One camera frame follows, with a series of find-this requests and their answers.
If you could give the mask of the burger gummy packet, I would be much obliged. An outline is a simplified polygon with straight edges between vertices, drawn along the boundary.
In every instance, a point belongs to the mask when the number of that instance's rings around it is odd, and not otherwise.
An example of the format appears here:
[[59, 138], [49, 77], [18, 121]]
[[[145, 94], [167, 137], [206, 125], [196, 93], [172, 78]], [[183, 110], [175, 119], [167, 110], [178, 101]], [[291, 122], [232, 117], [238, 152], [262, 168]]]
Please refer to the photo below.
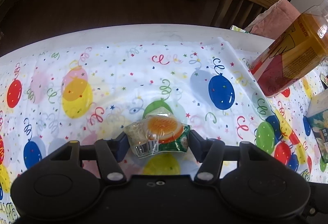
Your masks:
[[161, 152], [187, 152], [190, 125], [179, 121], [168, 109], [159, 107], [124, 129], [131, 151], [138, 158]]

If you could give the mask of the balloon pattern tablecloth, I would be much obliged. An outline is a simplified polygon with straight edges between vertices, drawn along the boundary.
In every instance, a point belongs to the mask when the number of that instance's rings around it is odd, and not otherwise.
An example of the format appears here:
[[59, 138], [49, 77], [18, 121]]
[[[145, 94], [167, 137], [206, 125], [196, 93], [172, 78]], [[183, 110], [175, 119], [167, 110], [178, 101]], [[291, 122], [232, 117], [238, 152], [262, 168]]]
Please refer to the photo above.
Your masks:
[[[1, 223], [327, 223], [327, 164], [306, 117], [318, 66], [268, 98], [249, 33], [130, 25], [69, 33], [1, 58]], [[99, 174], [94, 143], [164, 107], [225, 143], [220, 177], [187, 152]]]

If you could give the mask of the teal tissue pack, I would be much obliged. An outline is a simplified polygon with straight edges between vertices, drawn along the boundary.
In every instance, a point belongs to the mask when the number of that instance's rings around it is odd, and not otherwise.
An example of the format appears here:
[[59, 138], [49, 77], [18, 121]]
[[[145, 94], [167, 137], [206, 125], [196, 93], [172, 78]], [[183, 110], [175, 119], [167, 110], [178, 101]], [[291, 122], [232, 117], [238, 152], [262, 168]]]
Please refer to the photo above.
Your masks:
[[328, 90], [312, 97], [307, 111], [307, 120], [314, 133], [322, 159], [327, 163], [328, 150]]

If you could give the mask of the orange juice bottle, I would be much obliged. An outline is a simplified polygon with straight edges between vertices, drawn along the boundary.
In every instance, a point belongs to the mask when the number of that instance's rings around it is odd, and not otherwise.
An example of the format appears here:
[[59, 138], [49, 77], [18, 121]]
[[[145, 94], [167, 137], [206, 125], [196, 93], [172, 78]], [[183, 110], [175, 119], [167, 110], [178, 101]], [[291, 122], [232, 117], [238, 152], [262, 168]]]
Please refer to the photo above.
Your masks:
[[267, 97], [290, 87], [327, 57], [327, 0], [293, 21], [251, 65]]

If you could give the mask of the pink cloth on chair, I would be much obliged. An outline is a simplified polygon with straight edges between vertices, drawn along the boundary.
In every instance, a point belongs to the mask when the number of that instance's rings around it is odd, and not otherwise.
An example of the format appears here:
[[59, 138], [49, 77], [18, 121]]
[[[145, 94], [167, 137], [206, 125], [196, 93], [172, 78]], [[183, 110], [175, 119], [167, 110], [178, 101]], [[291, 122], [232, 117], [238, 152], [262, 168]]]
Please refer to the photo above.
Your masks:
[[259, 14], [245, 30], [251, 34], [275, 40], [300, 14], [288, 0], [278, 0], [264, 13]]

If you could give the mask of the wooden chair far side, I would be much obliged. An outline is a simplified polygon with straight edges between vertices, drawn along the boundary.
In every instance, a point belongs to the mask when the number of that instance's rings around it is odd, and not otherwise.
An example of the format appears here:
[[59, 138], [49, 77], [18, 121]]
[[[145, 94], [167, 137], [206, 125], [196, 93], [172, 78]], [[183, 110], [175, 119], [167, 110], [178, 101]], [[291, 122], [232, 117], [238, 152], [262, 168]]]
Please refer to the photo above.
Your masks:
[[229, 29], [247, 27], [259, 14], [279, 0], [220, 0], [210, 23], [211, 27]]

